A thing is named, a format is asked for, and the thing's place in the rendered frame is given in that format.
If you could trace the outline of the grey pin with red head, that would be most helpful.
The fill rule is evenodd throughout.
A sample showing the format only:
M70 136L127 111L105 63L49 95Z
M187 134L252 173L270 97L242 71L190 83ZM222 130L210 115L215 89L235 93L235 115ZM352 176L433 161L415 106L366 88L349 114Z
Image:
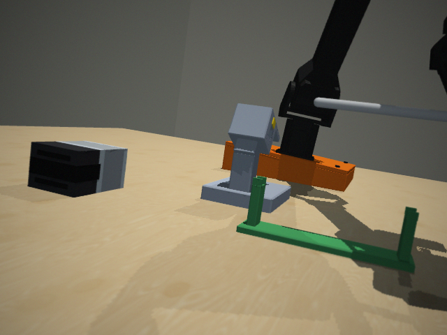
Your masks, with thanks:
M427 110L413 107L363 103L363 102L337 100L330 98L315 98L314 105L316 107L335 109L335 110L346 110L346 111L364 112L370 114L382 114L394 117L406 117L413 119L447 122L447 112L439 110Z

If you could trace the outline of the green u-shaped rack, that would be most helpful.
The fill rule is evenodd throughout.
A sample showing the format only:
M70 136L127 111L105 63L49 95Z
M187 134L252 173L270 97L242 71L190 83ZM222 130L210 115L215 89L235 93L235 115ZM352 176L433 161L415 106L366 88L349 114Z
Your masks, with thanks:
M411 254L419 212L406 207L398 251L261 221L267 177L253 177L247 220L236 232L414 273Z

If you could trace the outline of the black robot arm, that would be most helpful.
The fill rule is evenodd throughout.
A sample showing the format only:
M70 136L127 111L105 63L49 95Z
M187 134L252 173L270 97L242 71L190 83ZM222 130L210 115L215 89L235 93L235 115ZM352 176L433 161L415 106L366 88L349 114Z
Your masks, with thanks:
M313 58L299 67L282 99L278 117L286 117L287 120L277 153L314 161L312 154L319 126L331 128L337 111L316 107L314 99L339 100L337 74L370 1L334 1ZM321 120L287 114L287 111Z

